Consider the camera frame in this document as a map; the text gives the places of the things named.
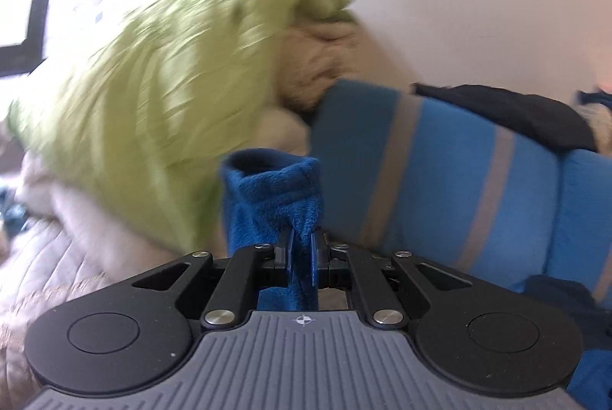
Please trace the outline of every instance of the gray ribbed pad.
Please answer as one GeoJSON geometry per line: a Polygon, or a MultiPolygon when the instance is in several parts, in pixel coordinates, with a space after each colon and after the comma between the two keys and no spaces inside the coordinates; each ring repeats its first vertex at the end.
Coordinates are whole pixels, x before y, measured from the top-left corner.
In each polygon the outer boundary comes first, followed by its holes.
{"type": "Polygon", "coordinates": [[[432,373],[398,332],[353,311],[256,311],[243,327],[207,334],[154,387],[110,399],[43,390],[28,410],[578,410],[561,389],[524,399],[463,391],[432,373]]]}

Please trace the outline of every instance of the teal fabric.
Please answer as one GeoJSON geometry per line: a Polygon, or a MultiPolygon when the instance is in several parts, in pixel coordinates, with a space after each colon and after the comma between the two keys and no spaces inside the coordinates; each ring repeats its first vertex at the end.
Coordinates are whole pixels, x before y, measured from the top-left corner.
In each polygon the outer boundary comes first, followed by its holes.
{"type": "MultiPolygon", "coordinates": [[[[559,213],[546,274],[593,291],[612,245],[612,158],[585,150],[562,163],[559,213]]],[[[604,298],[612,307],[610,291],[604,298]]]]}
{"type": "MultiPolygon", "coordinates": [[[[313,125],[321,161],[324,227],[359,243],[399,92],[340,81],[313,125]]],[[[454,266],[479,205],[497,127],[473,113],[424,98],[396,207],[378,251],[408,249],[454,266]]],[[[488,239],[468,273],[509,287],[542,273],[558,202],[559,161],[513,135],[506,188],[488,239]]]]}
{"type": "Polygon", "coordinates": [[[359,240],[398,97],[392,89],[341,80],[319,107],[310,155],[322,161],[325,225],[345,241],[359,240]]]}

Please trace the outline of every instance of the crosshair marking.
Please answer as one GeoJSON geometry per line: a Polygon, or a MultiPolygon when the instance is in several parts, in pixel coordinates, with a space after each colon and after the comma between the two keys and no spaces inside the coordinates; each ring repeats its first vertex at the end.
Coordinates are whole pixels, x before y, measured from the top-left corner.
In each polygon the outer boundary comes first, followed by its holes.
{"type": "Polygon", "coordinates": [[[308,325],[309,323],[311,323],[313,320],[314,319],[310,318],[308,315],[300,315],[297,319],[293,321],[297,322],[302,327],[304,327],[305,325],[308,325]]]}

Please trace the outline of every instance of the black window frame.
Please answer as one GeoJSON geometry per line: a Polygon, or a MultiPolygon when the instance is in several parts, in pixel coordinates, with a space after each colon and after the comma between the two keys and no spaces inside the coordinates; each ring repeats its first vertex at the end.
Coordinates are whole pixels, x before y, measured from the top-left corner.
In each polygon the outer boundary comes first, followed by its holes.
{"type": "Polygon", "coordinates": [[[32,0],[25,40],[0,47],[0,78],[31,73],[44,61],[48,8],[49,0],[32,0]]]}

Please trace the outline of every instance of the striped blue cushion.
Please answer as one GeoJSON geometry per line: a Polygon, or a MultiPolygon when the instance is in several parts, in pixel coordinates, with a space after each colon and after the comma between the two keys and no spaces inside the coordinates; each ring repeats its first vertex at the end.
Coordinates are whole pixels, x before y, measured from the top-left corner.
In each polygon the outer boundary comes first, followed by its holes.
{"type": "Polygon", "coordinates": [[[502,286],[542,273],[559,162],[539,144],[441,101],[350,81],[326,95],[311,144],[324,225],[340,238],[502,286]]]}
{"type": "Polygon", "coordinates": [[[575,150],[563,160],[561,202],[546,274],[584,284],[612,307],[612,158],[575,150]]]}

